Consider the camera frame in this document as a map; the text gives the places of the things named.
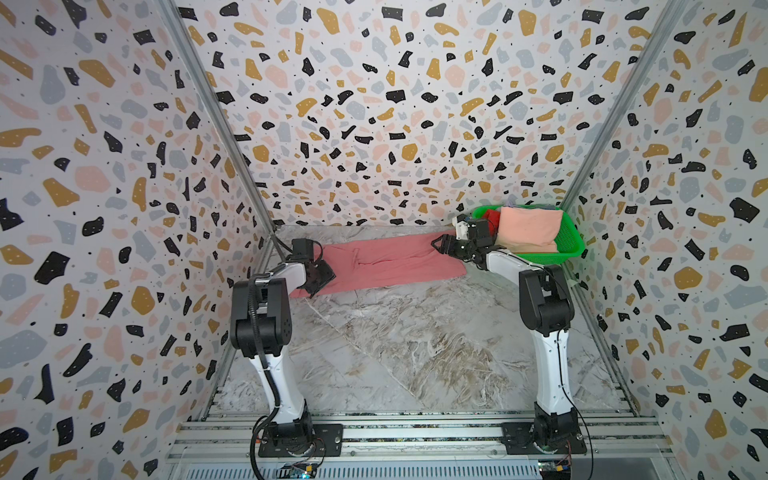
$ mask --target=marble floor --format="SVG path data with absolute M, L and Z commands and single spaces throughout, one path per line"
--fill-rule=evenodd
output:
M 280 238 L 323 244 L 445 231 L 445 227 L 284 226 Z M 278 261 L 276 254 L 271 265 Z M 531 334 L 513 283 L 467 265 L 467 275 L 291 299 L 288 347 L 313 412 L 531 410 L 537 375 Z M 580 409 L 623 402 L 576 309 L 568 341 L 573 400 Z M 259 378 L 239 353 L 217 410 L 266 412 Z

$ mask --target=terrazzo wallpaper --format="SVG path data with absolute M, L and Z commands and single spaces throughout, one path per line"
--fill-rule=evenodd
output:
M 767 8 L 689 2 L 571 211 L 613 357 L 696 480 L 768 478 Z
M 161 478 L 260 225 L 154 4 L 0 15 L 0 477 Z
M 177 0 L 277 224 L 556 204 L 663 0 Z

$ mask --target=green plastic basket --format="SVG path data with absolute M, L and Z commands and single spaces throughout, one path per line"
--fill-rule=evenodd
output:
M 487 210 L 494 210 L 502 205 L 484 205 L 477 207 L 472 211 L 472 218 L 482 218 Z M 538 205 L 518 205 L 520 208 L 537 208 Z M 559 253 L 516 253 L 516 255 L 525 258 L 529 262 L 539 263 L 541 265 L 560 264 L 571 257 L 578 257 L 584 251 L 584 241 L 578 234 L 573 220 L 567 213 L 563 212 L 563 220 L 560 223 L 560 231 L 554 238 L 558 245 Z

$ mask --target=pink towel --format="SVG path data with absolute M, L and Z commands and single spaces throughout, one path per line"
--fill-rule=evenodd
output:
M 464 263 L 442 255 L 430 244 L 442 233 L 425 233 L 378 240 L 357 240 L 339 245 L 324 245 L 323 259 L 333 268 L 336 278 L 318 292 L 362 290 L 378 286 L 447 280 L 467 273 Z M 294 290 L 291 297 L 309 296 Z
M 513 253 L 556 253 L 563 210 L 502 207 L 496 244 Z

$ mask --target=folded cloth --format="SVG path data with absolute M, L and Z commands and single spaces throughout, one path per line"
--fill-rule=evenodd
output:
M 498 223 L 501 216 L 502 214 L 500 214 L 498 210 L 493 210 L 490 208 L 487 209 L 482 216 L 483 218 L 488 220 L 488 225 L 490 226 L 490 229 L 491 229 L 491 237 L 496 235 L 496 232 L 498 232 Z
M 562 210 L 501 208 L 496 245 L 513 253 L 557 253 Z
M 336 278 L 317 295 L 362 290 L 378 286 L 447 280 L 467 273 L 464 263 L 442 255 L 431 242 L 443 233 L 424 233 L 377 240 L 357 240 L 323 246 L 323 259 Z M 315 256 L 320 248 L 315 248 Z M 309 296 L 305 290 L 294 290 L 291 297 Z

